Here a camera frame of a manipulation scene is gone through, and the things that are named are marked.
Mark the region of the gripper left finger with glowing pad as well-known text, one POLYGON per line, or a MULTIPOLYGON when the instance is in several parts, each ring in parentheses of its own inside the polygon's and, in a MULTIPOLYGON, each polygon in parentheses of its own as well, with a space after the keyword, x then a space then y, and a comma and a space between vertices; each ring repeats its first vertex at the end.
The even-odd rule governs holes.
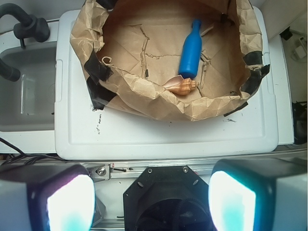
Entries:
POLYGON ((81 164, 0 167, 2 231, 88 231, 95 187, 81 164))

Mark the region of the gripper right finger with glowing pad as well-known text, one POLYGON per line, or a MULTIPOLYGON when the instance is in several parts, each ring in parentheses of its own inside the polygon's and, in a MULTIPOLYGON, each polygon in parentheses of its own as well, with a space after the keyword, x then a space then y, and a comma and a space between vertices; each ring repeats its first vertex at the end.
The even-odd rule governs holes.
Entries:
POLYGON ((209 181, 208 201, 219 231, 306 231, 305 159, 221 159, 209 181))

